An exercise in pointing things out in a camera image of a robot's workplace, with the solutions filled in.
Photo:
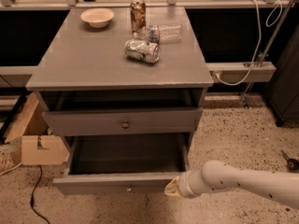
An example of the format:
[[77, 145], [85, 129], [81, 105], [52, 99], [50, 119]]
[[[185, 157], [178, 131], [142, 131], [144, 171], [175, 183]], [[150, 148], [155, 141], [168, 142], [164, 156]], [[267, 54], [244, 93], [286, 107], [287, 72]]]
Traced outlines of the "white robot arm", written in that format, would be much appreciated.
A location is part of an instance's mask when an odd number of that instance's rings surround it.
[[200, 170], [176, 176], [166, 185], [164, 193], [192, 199], [229, 189], [243, 189], [299, 209], [299, 174], [240, 169], [222, 161], [207, 161]]

